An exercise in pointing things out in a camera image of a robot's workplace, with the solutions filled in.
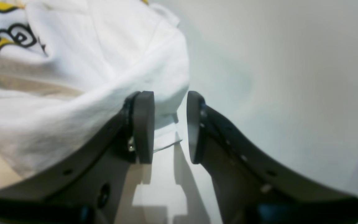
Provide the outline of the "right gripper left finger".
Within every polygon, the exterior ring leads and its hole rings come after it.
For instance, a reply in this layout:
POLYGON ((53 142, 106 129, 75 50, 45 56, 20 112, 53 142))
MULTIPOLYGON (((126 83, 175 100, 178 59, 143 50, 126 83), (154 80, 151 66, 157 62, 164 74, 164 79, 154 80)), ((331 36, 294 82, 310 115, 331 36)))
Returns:
POLYGON ((151 164, 154 93, 134 92, 81 149, 54 166, 0 189, 2 224, 112 224, 126 175, 151 164))

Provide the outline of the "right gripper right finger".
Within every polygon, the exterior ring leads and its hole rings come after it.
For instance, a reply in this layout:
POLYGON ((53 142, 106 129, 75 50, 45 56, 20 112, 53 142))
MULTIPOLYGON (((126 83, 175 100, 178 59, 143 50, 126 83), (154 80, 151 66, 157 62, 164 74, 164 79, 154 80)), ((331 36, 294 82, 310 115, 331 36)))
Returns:
POLYGON ((209 107, 187 95, 190 159, 213 181, 224 224, 357 224, 358 197, 277 162, 209 107))

